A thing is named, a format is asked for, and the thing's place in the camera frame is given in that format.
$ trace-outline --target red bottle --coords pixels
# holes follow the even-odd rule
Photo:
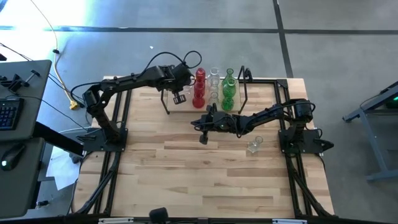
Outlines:
[[[193,86],[193,91],[194,91],[195,95],[197,94],[198,96],[200,96],[199,98],[204,97],[204,95],[205,95],[205,82],[202,81],[201,79],[196,80],[196,82],[195,82],[195,84]]]
[[[195,74],[195,79],[197,82],[205,82],[206,80],[206,71],[203,68],[198,68],[196,74]]]
[[[203,99],[203,95],[201,96],[198,93],[194,93],[192,105],[196,108],[202,108],[205,105],[205,99]]]

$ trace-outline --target glass bottle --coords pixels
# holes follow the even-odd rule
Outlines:
[[[195,74],[195,80],[199,82],[205,82],[206,79],[206,71],[203,68],[198,68]]]
[[[199,93],[194,93],[192,105],[196,108],[202,108],[205,105],[205,99],[203,99],[203,95]]]
[[[251,153],[257,152],[262,141],[263,139],[261,136],[256,136],[253,141],[248,142],[248,150],[251,151]]]
[[[210,77],[209,81],[209,93],[217,92],[218,93],[218,84],[220,83],[220,78],[217,77]]]
[[[233,70],[232,68],[229,68],[229,69],[226,70],[226,76],[225,76],[223,82],[221,83],[223,86],[224,86],[224,84],[225,84],[230,78],[235,79],[235,78],[232,76],[233,73],[234,73],[234,70]]]
[[[195,95],[198,94],[203,97],[205,95],[205,82],[202,82],[201,80],[196,80],[193,86],[193,92]]]
[[[210,74],[207,76],[207,82],[210,85],[211,80],[218,80],[217,83],[220,82],[220,75],[218,74],[220,70],[216,67],[210,69]]]
[[[234,100],[232,99],[232,97],[225,97],[221,104],[221,108],[225,111],[232,110],[232,108],[234,108]]]
[[[215,103],[217,106],[220,103],[220,100],[218,99],[218,93],[217,92],[212,92],[210,94],[210,98],[209,98],[209,101],[208,101],[207,104],[208,105],[213,105],[213,103]]]
[[[236,79],[230,78],[223,85],[223,94],[225,97],[233,97],[236,93]]]

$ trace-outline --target white paper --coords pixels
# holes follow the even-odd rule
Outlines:
[[[46,177],[54,177],[57,190],[67,187],[79,177],[80,163],[74,164],[69,152],[53,147]]]

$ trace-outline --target wooden table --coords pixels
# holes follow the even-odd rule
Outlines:
[[[307,98],[303,79],[288,79],[288,83],[291,98]],[[248,84],[248,95],[245,115],[275,103],[272,85]],[[115,98],[106,107],[109,117]],[[234,134],[209,133],[208,144],[202,145],[201,132],[190,124],[201,114],[167,115],[155,88],[132,91],[129,136],[119,166],[112,216],[148,217],[152,209],[166,207],[170,217],[294,217],[285,157],[280,153],[277,138],[279,122],[259,126],[241,139]],[[264,142],[258,153],[251,154],[246,144],[258,135]],[[82,165],[75,209],[87,201],[98,185],[103,156],[103,152],[94,152]],[[303,154],[303,166],[309,189],[333,213],[321,160]],[[300,190],[298,195],[300,208],[305,211]]]

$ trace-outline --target concrete floor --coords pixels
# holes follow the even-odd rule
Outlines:
[[[54,26],[277,28],[272,0],[35,2]],[[279,4],[285,29],[398,29],[397,1],[279,0]],[[39,31],[47,25],[30,1],[9,1],[0,12],[0,26],[18,27],[0,30],[0,42],[34,59],[53,59],[53,34]],[[199,50],[201,66],[206,68],[216,65],[238,69],[245,65],[255,77],[286,77],[278,34],[57,32],[57,37],[62,52],[58,70],[69,88],[101,80],[104,75],[140,72],[153,55],[164,50],[181,56]],[[341,120],[363,100],[397,81],[396,37],[286,35],[293,75],[305,79],[308,97],[317,105],[315,124],[323,129],[323,138],[335,143],[325,153],[326,175],[335,213],[343,218],[398,222],[398,178],[366,181],[365,175],[378,171],[370,144],[359,121],[345,124]],[[1,52],[10,61],[21,60],[12,52]],[[170,57],[153,62],[166,63],[177,62]],[[85,112],[70,111],[63,91],[52,82],[44,99],[87,125]],[[38,120],[56,131],[76,127],[46,105],[40,109]],[[380,131],[397,129],[391,117],[378,117],[374,123]],[[55,188],[52,182],[47,184],[47,188]],[[65,214],[70,191],[51,196],[43,190],[40,198],[53,197],[62,208],[29,211],[27,217]]]

